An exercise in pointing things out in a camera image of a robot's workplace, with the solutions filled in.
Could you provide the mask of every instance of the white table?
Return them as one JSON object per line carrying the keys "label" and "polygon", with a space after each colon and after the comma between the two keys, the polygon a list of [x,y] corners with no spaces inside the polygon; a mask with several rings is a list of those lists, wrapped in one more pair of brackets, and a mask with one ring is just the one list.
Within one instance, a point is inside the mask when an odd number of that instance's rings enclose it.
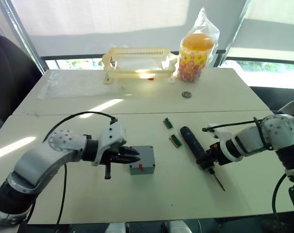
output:
{"label": "white table", "polygon": [[[99,223],[151,221],[165,219],[247,216],[271,213],[273,189],[284,167],[272,151],[244,158],[238,163],[217,165],[216,174],[223,192],[213,177],[195,163],[179,129],[189,126],[205,149],[216,142],[201,128],[208,123],[232,123],[271,114],[270,111],[222,113],[123,114],[115,115],[127,129],[127,145],[153,145],[156,169],[152,175],[129,174],[128,165],[113,164],[111,180],[104,179],[104,166],[90,162],[68,164],[68,183],[61,223]],[[49,129],[65,116],[11,116],[0,131],[0,149],[26,137],[36,139],[0,157],[0,185],[16,161],[30,148],[39,145]],[[166,129],[168,117],[174,128]],[[108,125],[108,118],[77,117],[62,125],[75,133],[96,138]],[[246,125],[230,127],[233,133]],[[176,149],[168,137],[175,133],[183,146]],[[54,224],[60,209],[63,168],[37,199],[32,224]],[[286,179],[277,194],[277,210],[292,211]]]}
{"label": "white table", "polygon": [[[110,114],[215,112],[269,110],[260,98],[230,68],[206,68],[198,83],[168,84],[166,79],[115,80],[117,93],[90,97],[37,98],[52,74],[64,77],[91,76],[104,79],[103,70],[49,70],[13,115],[70,115],[87,111],[113,99],[123,101],[104,111]],[[181,96],[190,91],[192,97]]]}

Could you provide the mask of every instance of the gray plastic box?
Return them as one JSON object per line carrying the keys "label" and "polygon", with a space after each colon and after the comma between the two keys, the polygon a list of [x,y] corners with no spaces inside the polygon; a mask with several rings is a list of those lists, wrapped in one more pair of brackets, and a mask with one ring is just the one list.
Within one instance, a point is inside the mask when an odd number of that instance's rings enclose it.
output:
{"label": "gray plastic box", "polygon": [[139,161],[129,164],[131,175],[153,174],[156,168],[153,146],[137,146]]}

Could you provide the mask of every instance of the small green circuit board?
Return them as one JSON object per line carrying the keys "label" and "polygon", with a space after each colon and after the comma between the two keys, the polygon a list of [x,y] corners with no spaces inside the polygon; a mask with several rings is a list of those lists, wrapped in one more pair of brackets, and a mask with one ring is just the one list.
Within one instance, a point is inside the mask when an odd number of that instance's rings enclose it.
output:
{"label": "small green circuit board", "polygon": [[173,125],[171,124],[170,120],[168,120],[168,118],[165,118],[163,123],[166,126],[166,128],[168,128],[168,129],[173,128]]}
{"label": "small green circuit board", "polygon": [[174,144],[176,148],[179,148],[182,146],[181,142],[178,140],[178,138],[173,134],[170,138],[170,141]]}

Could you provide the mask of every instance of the plastic bag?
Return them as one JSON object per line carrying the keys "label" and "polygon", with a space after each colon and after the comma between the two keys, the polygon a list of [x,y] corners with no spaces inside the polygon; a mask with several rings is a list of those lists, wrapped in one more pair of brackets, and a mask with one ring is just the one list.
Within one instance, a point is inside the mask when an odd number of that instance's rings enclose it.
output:
{"label": "plastic bag", "polygon": [[118,92],[117,82],[104,84],[105,73],[92,70],[53,70],[39,99],[99,96]]}
{"label": "plastic bag", "polygon": [[193,28],[180,43],[178,77],[184,82],[194,82],[201,70],[212,60],[218,48],[220,32],[202,8]]}

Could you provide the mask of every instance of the black cable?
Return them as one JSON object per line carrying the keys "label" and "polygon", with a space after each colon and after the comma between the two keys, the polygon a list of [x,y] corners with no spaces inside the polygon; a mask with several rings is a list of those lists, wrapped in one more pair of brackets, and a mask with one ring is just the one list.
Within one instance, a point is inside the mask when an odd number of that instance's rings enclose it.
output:
{"label": "black cable", "polygon": [[265,147],[267,150],[273,150],[273,148],[271,148],[271,146],[268,145],[268,144],[265,142],[265,140],[264,140],[263,133],[262,133],[262,129],[261,129],[260,125],[259,125],[259,120],[258,120],[257,118],[254,117],[254,122],[255,122],[255,124],[256,124],[257,129],[258,129],[259,136],[260,136],[260,139],[261,139],[261,141],[262,141],[264,147]]}
{"label": "black cable", "polygon": [[282,223],[281,223],[279,216],[277,214],[277,211],[275,208],[275,202],[276,202],[276,198],[277,198],[277,191],[285,178],[286,178],[286,174],[283,174],[281,176],[281,178],[278,180],[278,182],[274,188],[273,195],[272,195],[272,211],[273,211],[273,214],[275,215],[275,217],[277,218],[277,222],[279,223],[280,227],[282,227]]}
{"label": "black cable", "polygon": [[55,228],[54,228],[54,233],[56,233],[57,230],[58,230],[57,228],[59,226],[61,215],[63,214],[64,203],[65,203],[66,187],[67,187],[67,164],[64,164],[64,168],[65,168],[65,177],[64,177],[63,197],[62,197],[62,200],[61,200],[61,207],[60,207],[58,219],[57,219],[57,222],[56,222],[56,225],[55,225]]}
{"label": "black cable", "polygon": [[[83,114],[88,114],[88,113],[92,113],[92,114],[98,114],[98,115],[102,115],[102,116],[105,116],[105,117],[109,117],[111,119],[110,121],[110,124],[113,124],[114,122],[117,122],[118,120],[114,117],[114,116],[111,116],[109,114],[106,114],[106,113],[101,113],[101,112],[92,112],[92,111],[86,111],[86,112],[80,112],[80,113],[75,113],[75,114],[72,114],[64,119],[62,119],[61,121],[59,121],[56,125],[54,125],[53,128],[50,129],[50,131],[46,134],[46,136],[44,137],[43,139],[43,142],[46,141],[46,139],[49,137],[49,135],[58,127],[60,126],[62,123],[64,123],[65,121],[67,120],[70,120],[76,116],[79,116],[79,115],[83,115]],[[65,196],[66,196],[66,187],[67,187],[67,165],[64,164],[64,168],[65,168],[65,177],[64,177],[64,189],[63,189],[63,197],[62,197],[62,201],[61,201],[61,207],[60,207],[60,211],[59,211],[59,215],[58,215],[58,219],[57,219],[57,223],[55,225],[55,228],[54,228],[54,233],[57,232],[57,228],[59,226],[59,222],[60,222],[60,218],[61,218],[61,215],[63,213],[63,208],[64,208],[64,202],[65,202]]]}
{"label": "black cable", "polygon": [[73,114],[73,115],[70,115],[64,119],[62,119],[61,121],[59,121],[53,128],[51,128],[51,130],[46,134],[43,142],[45,142],[45,140],[49,137],[49,135],[58,127],[60,126],[62,123],[64,123],[65,121],[67,120],[70,120],[78,115],[83,115],[83,114],[87,114],[87,113],[93,113],[93,114],[98,114],[98,115],[102,115],[102,116],[105,116],[105,117],[109,117],[111,119],[111,122],[110,124],[118,121],[114,116],[111,116],[109,114],[106,114],[106,113],[101,113],[101,112],[92,112],[92,111],[86,111],[86,112],[80,112],[80,113],[76,113],[76,114]]}
{"label": "black cable", "polygon": [[32,216],[34,210],[35,210],[35,201],[32,203],[31,210],[30,210],[29,215],[26,219],[26,224],[28,224],[29,220],[31,219],[31,216]]}
{"label": "black cable", "polygon": [[233,125],[244,125],[244,124],[249,124],[249,123],[254,123],[254,120],[250,120],[250,121],[243,121],[243,122],[237,122],[237,123],[231,123],[231,124],[224,124],[224,125],[216,125],[213,127],[207,127],[207,128],[203,128],[202,131],[203,132],[214,132],[213,129],[216,128],[221,128],[221,127],[226,127],[226,126],[233,126]]}

